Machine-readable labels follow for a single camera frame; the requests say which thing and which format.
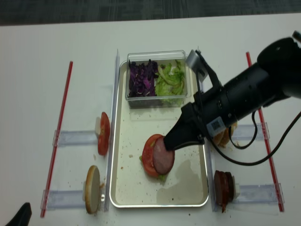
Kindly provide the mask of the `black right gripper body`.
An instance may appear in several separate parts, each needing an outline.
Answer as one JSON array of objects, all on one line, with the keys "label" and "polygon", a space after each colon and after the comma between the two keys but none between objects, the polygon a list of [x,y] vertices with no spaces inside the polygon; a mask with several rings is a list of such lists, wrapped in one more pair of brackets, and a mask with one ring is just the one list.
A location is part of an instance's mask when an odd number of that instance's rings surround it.
[{"label": "black right gripper body", "polygon": [[185,105],[182,114],[185,119],[195,122],[199,134],[205,136],[208,131],[214,137],[237,122],[237,118],[224,91],[208,97],[206,95],[207,93],[196,92],[195,102]]}]

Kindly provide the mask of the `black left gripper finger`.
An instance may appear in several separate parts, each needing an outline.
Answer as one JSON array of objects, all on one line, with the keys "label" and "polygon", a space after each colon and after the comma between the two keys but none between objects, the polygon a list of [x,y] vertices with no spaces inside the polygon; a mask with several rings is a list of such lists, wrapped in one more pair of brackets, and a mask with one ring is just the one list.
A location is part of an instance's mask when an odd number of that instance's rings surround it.
[{"label": "black left gripper finger", "polygon": [[15,216],[6,226],[28,226],[32,216],[32,209],[29,202],[24,203]]}]

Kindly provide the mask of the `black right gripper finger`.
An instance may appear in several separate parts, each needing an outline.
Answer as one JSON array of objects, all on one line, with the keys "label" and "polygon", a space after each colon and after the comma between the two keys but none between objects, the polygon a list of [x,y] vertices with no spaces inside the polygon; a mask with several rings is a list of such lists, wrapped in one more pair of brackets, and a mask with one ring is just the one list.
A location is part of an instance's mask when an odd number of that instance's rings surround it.
[{"label": "black right gripper finger", "polygon": [[195,122],[185,119],[183,114],[166,135],[166,141],[198,141],[199,130]]},{"label": "black right gripper finger", "polygon": [[164,137],[164,145],[168,151],[175,151],[184,147],[203,145],[204,139],[196,136],[168,135]]}]

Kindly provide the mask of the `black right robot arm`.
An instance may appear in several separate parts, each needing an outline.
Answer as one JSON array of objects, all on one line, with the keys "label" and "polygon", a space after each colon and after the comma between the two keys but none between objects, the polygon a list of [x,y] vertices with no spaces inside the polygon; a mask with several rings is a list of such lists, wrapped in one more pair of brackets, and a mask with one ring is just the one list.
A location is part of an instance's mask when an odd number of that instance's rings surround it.
[{"label": "black right robot arm", "polygon": [[194,102],[181,108],[164,138],[167,150],[201,144],[204,137],[216,136],[260,107],[301,96],[301,48],[291,37],[267,46],[256,63],[224,85],[199,51],[190,52],[186,65],[201,81],[209,77],[212,87],[197,91]]}]

